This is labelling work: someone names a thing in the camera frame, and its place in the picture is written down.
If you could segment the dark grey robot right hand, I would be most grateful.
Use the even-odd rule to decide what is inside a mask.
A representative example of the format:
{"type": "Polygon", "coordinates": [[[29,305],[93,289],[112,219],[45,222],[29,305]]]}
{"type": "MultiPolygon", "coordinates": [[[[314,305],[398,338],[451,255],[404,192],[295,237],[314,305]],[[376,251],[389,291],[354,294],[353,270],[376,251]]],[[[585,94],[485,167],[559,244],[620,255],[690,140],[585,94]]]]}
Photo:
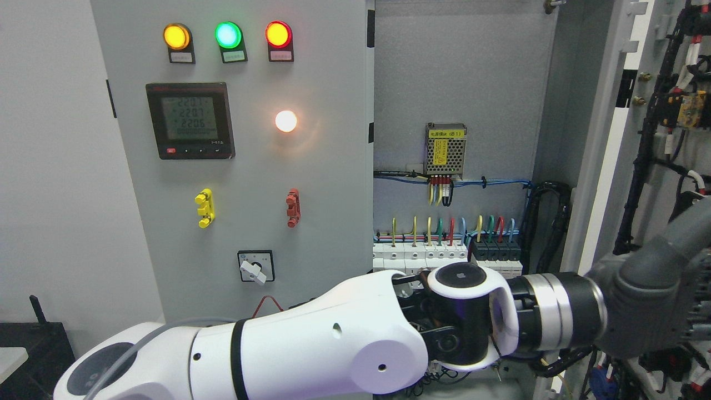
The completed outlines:
{"type": "Polygon", "coordinates": [[[641,249],[601,258],[587,276],[601,289],[607,326],[594,344],[615,358],[709,340],[709,323],[689,323],[710,241],[710,200],[679,215],[641,249]]]}

